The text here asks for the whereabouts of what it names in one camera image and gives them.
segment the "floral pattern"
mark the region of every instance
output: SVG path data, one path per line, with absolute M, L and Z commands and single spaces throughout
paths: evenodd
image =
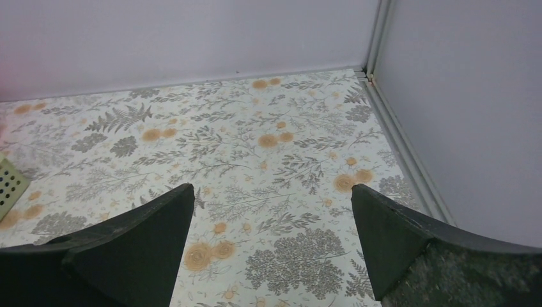
M 175 307 L 379 306 L 351 188 L 416 208 L 352 70 L 8 102 L 0 122 L 0 151 L 32 180 L 0 246 L 194 184 Z

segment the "orange flower print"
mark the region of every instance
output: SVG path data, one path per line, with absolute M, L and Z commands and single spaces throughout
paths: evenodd
M 279 85 L 280 83 L 281 83 L 280 78 L 273 78 L 273 79 L 269 80 L 269 84 L 271 84 L 271 85 Z
M 41 109 L 45 108 L 46 105 L 47 104 L 45 102 L 40 102 L 39 104 L 34 105 L 32 107 L 32 110 L 35 110 L 35 111 L 41 110 Z
M 235 294 L 237 294 L 237 289 L 238 289 L 237 286 L 230 287 L 227 291 L 224 291 L 224 294 L 222 295 L 222 297 L 228 300 L 232 299 L 235 296 Z
M 211 264 L 211 247 L 207 243 L 192 245 L 185 255 L 185 265 L 192 272 L 206 269 Z
M 36 216 L 39 216 L 43 211 L 43 205 L 33 205 L 30 208 L 26 209 L 22 214 L 24 219 L 33 219 Z
M 226 224 L 225 223 L 218 223 L 215 225 L 215 229 L 213 229 L 213 231 L 215 232 L 215 234 L 220 234 L 222 232 L 225 232 L 226 231 Z
M 331 207 L 331 205 L 333 204 L 333 201 L 330 200 L 329 198 L 325 198 L 323 200 L 323 204 L 326 206 L 326 207 Z
M 249 234 L 252 231 L 252 226 L 249 223 L 244 223 L 243 224 L 243 231 L 246 234 Z
M 162 132 L 162 136 L 165 138 L 172 138 L 175 136 L 175 134 L 177 134 L 177 129 L 173 128 L 166 129 Z
M 30 106 L 29 104 L 23 104 L 22 106 L 15 108 L 13 113 L 16 115 L 21 115 L 21 114 L 28 113 L 30 109 L 32 109 L 32 106 Z
M 272 134 L 266 134 L 260 136 L 258 139 L 258 144 L 263 148 L 273 148 L 279 144 L 277 137 Z
M 353 157 L 350 157 L 350 158 L 348 158 L 348 159 L 346 160 L 346 163 L 347 163 L 348 165 L 350 165 L 350 166 L 354 166 L 354 165 L 357 164 L 357 160 L 356 160 L 355 158 L 353 158 Z
M 333 181 L 333 186 L 341 193 L 350 193 L 354 185 L 355 179 L 350 175 L 339 175 Z
M 366 184 L 373 179 L 373 171 L 370 169 L 360 169 L 356 172 L 355 177 L 358 182 Z
M 256 301 L 256 307 L 265 307 L 265 297 L 261 296 Z
M 228 259 L 233 255 L 235 246 L 230 241 L 221 241 L 212 249 L 212 255 L 218 259 Z
M 28 200 L 37 200 L 41 195 L 41 191 L 32 192 L 30 193 L 30 196 L 28 196 Z
M 154 142 L 160 138 L 160 131 L 158 129 L 151 129 L 143 132 L 141 137 L 145 142 Z
M 10 229 L 15 226 L 19 219 L 21 219 L 21 213 L 17 209 L 11 209 L 6 216 L 0 221 L 0 230 Z
M 107 219 L 109 219 L 109 212 L 100 214 L 100 219 L 99 220 L 101 222 L 106 221 Z
M 265 90 L 267 88 L 267 81 L 266 80 L 257 80 L 252 83 L 252 87 L 257 90 Z
M 291 132 L 285 132 L 285 133 L 282 133 L 280 136 L 279 136 L 279 139 L 282 141 L 282 142 L 291 142 L 293 140 L 293 133 Z

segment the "gray plant print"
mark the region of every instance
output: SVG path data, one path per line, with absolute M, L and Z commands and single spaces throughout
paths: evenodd
M 165 102 L 177 102 L 181 101 L 187 97 L 191 97 L 191 93 L 187 92 L 180 92 L 180 93 L 169 93 L 165 97 L 162 96 L 156 96 L 152 100 L 150 100 L 151 104 L 160 104 Z
M 393 198 L 396 202 L 407 206 L 411 209 L 417 210 L 416 201 L 408 182 L 399 175 L 394 177 L 382 178 L 378 184 L 380 192 L 390 198 Z
M 88 226 L 91 225 L 87 224 L 86 217 L 73 216 L 64 211 L 47 214 L 30 233 L 41 236 L 38 240 L 34 241 L 34 244 L 40 245 L 61 235 L 76 232 Z
M 132 98 L 132 99 L 136 99 L 136 98 L 143 98 L 143 99 L 146 99 L 146 98 L 151 98 L 153 96 L 156 96 L 160 93 L 159 90 L 156 90 L 154 88 L 147 88 L 147 89 L 143 89 L 143 90 L 136 90 L 136 91 L 131 91 L 128 95 Z
M 63 106 L 63 107 L 52 107 L 50 109 L 43 109 L 43 114 L 54 114 L 56 116 L 61 115 L 73 115 L 81 112 L 83 108 L 81 106 Z
M 274 187 L 257 187 L 247 191 L 240 186 L 230 185 L 224 191 L 221 201 L 209 201 L 207 208 L 212 221 L 236 221 L 248 213 L 257 214 L 269 210 L 277 216 L 289 209 L 293 194 L 281 194 Z
M 353 123 L 344 123 L 343 118 L 344 114 L 338 112 L 302 112 L 299 116 L 290 116 L 290 122 L 299 129 L 323 129 L 331 135 L 351 136 L 357 127 Z
M 23 123 L 23 124 L 19 125 L 17 128 L 15 128 L 15 130 L 12 130 L 12 133 L 22 132 L 23 128 L 30 127 L 30 126 L 34 125 L 35 123 L 36 123 L 35 120 L 31 120 L 30 122 Z
M 362 263 L 365 262 L 363 254 L 357 250 L 356 253 L 359 255 Z M 355 270 L 355 274 L 352 272 L 348 273 L 350 280 L 346 281 L 346 295 L 359 295 L 361 298 L 369 296 L 371 299 L 375 299 L 373 288 L 371 287 L 371 281 L 369 280 L 369 274 L 367 273 L 367 268 L 365 268 L 362 264 L 358 264 L 354 259 L 350 259 L 350 263 Z
M 230 104 L 234 104 L 236 102 L 237 103 L 239 103 L 239 102 L 244 103 L 242 101 L 231 99 L 231 98 L 204 99 L 202 103 L 191 104 L 190 107 L 197 110 L 197 111 L 201 111 L 201 110 L 204 110 L 204 109 L 211 110 L 211 109 L 213 109 L 215 107 L 217 107 L 219 109 L 224 109 L 226 106 L 228 106 Z
M 197 89 L 196 99 L 202 99 L 209 97 L 210 95 L 215 95 L 218 91 L 224 86 L 224 83 L 219 82 L 209 82 L 205 85 L 194 85 L 193 87 Z
M 213 128 L 205 125 L 195 132 L 184 134 L 178 138 L 178 148 L 192 147 L 190 162 L 202 159 L 206 155 L 214 154 L 221 146 L 233 149 L 231 158 L 233 161 L 249 156 L 259 157 L 256 153 L 256 145 L 253 144 L 255 135 L 252 129 L 237 128 L 236 134 L 218 133 Z
M 352 86 L 345 97 L 345 104 L 360 104 L 366 99 L 367 95 L 360 86 Z
M 225 111 L 215 111 L 212 113 L 203 113 L 200 115 L 191 116 L 190 119 L 196 122 L 210 122 L 214 123 L 219 120 L 230 120 L 235 116 L 235 113 L 229 113 Z
M 21 173 L 30 180 L 39 180 L 49 176 L 49 173 L 42 172 L 40 168 L 23 169 Z
M 154 191 L 153 189 L 149 189 L 148 190 L 148 193 L 149 193 L 149 196 L 150 196 L 150 199 L 151 200 L 154 200 L 155 198 L 159 197 L 160 195 L 162 195 L 164 192 L 163 191 Z M 143 198 L 143 195 L 141 195 L 139 197 L 139 201 L 141 202 L 142 205 L 148 203 L 149 201 L 145 198 Z
M 373 110 L 369 106 L 355 106 L 352 110 L 347 111 L 346 119 L 353 122 L 366 123 L 371 117 Z
M 305 228 L 311 223 L 319 221 L 320 218 L 311 213 L 303 213 L 297 217 L 290 213 L 284 213 L 277 218 L 270 218 L 261 222 L 256 230 L 258 234 L 269 232 L 272 235 L 284 235 L 290 233 L 294 228 Z
M 84 158 L 81 161 L 70 162 L 68 164 L 65 164 L 59 171 L 51 175 L 49 178 L 55 177 L 55 176 L 72 176 L 72 173 L 74 171 L 82 171 L 85 168 L 88 168 L 90 166 L 96 166 L 98 163 L 105 164 L 109 162 L 111 162 L 110 157 L 98 157 L 94 159 Z
M 300 155 L 286 155 L 283 158 L 283 167 L 280 167 L 273 184 L 279 187 L 290 187 L 292 180 L 299 180 L 303 187 L 309 189 L 309 194 L 316 195 L 320 186 L 320 178 L 323 177 L 322 163 L 325 161 L 313 157 L 301 157 Z
M 58 167 L 64 165 L 74 157 L 66 152 L 71 141 L 66 139 L 66 130 L 69 126 L 55 124 L 35 124 L 29 126 L 27 136 L 39 136 L 28 141 L 4 141 L 0 143 L 0 150 L 11 150 L 18 161 L 27 161 L 30 168 L 37 165 L 45 167 Z
M 232 302 L 217 302 L 215 305 L 209 305 L 205 303 L 198 303 L 196 307 L 241 307 L 240 305 Z
M 339 208 L 331 208 L 329 210 L 329 214 L 332 217 L 339 217 L 339 216 L 342 216 L 343 214 L 348 214 L 349 216 L 353 216 L 352 209 L 346 206 L 340 206 Z
M 133 194 L 146 185 L 150 173 L 140 173 L 139 168 L 135 166 L 117 170 L 93 168 L 90 169 L 85 185 L 70 184 L 66 187 L 66 201 L 87 201 L 101 193 L 113 193 L 118 190 Z
M 136 149 L 136 138 L 134 136 L 129 136 L 127 138 L 122 138 L 118 140 L 117 143 L 115 143 L 113 147 L 109 150 L 109 152 L 114 153 L 115 157 L 117 158 L 122 158 L 130 157 Z
M 300 285 L 318 299 L 342 289 L 344 273 L 333 258 L 344 256 L 341 240 L 331 230 L 305 228 L 295 238 L 275 241 L 275 250 L 256 250 L 247 260 L 245 275 L 254 288 L 267 282 L 275 295 L 288 293 Z
M 314 81 L 301 81 L 301 82 L 291 82 L 281 85 L 283 88 L 287 89 L 298 89 L 298 90 L 309 90 L 309 89 L 317 89 L 322 87 L 322 83 L 316 83 Z
M 329 107 L 326 105 L 324 98 L 311 97 L 308 98 L 291 98 L 288 103 L 289 107 L 294 107 L 298 111 L 308 110 L 308 111 L 317 111 L 317 112 L 329 112 Z
M 301 148 L 312 147 L 316 150 L 322 151 L 326 149 L 338 149 L 346 146 L 347 140 L 337 139 L 334 136 L 321 136 L 318 139 L 308 138 L 299 141 L 294 141 L 293 143 Z
M 133 124 L 139 121 L 145 122 L 147 117 L 152 117 L 151 107 L 145 109 L 145 104 L 141 104 L 139 109 L 134 106 L 126 106 L 126 108 L 128 111 L 113 108 L 112 113 L 105 112 L 104 117 L 99 116 L 97 121 L 85 128 L 85 131 L 104 132 L 107 129 L 110 132 L 115 129 L 115 133 L 117 133 L 122 128 L 127 131 Z
M 196 216 L 196 210 L 200 207 L 202 210 L 205 209 L 205 201 L 201 197 L 201 188 L 198 187 L 196 193 L 194 193 L 194 212 L 192 213 Z
M 377 153 L 382 160 L 388 165 L 389 167 L 393 167 L 397 165 L 397 160 L 395 159 L 395 155 L 391 150 L 379 150 Z
M 190 178 L 192 180 L 197 177 L 209 178 L 212 173 L 218 173 L 218 177 L 221 178 L 226 173 L 240 168 L 250 169 L 248 166 L 229 163 L 224 159 L 217 159 L 213 164 L 200 162 L 199 166 L 196 166 L 195 168 L 180 169 L 179 174 L 171 176 L 168 182 L 175 185 L 178 184 L 183 178 Z
M 363 144 L 363 143 L 371 144 L 371 142 L 368 139 L 371 139 L 371 138 L 378 139 L 381 134 L 382 132 L 375 131 L 374 128 L 370 128 L 368 132 L 360 131 L 356 135 L 354 142 L 352 142 L 352 144 L 350 144 L 348 148 L 350 149 L 350 147 L 356 144 Z
M 107 136 L 101 133 L 92 133 L 90 136 L 85 136 L 83 139 L 78 139 L 74 145 L 72 145 L 72 150 L 76 152 L 87 152 L 91 150 L 98 143 L 103 142 L 107 139 Z
M 279 104 L 279 102 L 284 98 L 286 98 L 286 95 L 283 95 L 283 94 L 273 97 L 273 99 L 271 99 L 271 102 L 269 102 L 267 105 L 274 106 L 276 104 Z
M 155 152 L 150 157 L 140 157 L 133 162 L 133 165 L 152 165 L 152 164 L 169 164 L 174 162 L 179 157 L 184 157 L 184 153 L 179 150 L 171 150 L 169 152 Z

